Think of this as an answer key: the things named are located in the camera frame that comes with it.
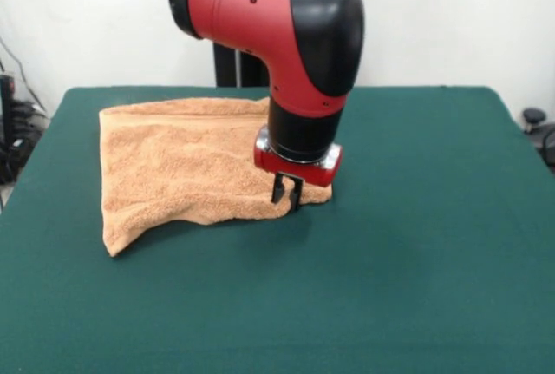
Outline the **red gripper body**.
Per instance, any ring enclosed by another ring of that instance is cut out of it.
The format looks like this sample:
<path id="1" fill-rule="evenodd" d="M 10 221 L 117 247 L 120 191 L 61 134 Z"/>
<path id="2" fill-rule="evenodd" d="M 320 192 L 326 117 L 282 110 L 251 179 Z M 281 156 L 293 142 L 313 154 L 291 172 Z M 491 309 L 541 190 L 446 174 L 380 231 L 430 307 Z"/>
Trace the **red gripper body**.
<path id="1" fill-rule="evenodd" d="M 284 174 L 302 179 L 318 187 L 332 184 L 342 159 L 343 147 L 332 143 L 319 161 L 301 163 L 286 160 L 271 149 L 269 130 L 266 125 L 259 129 L 253 149 L 253 160 L 257 168 L 272 174 Z"/>

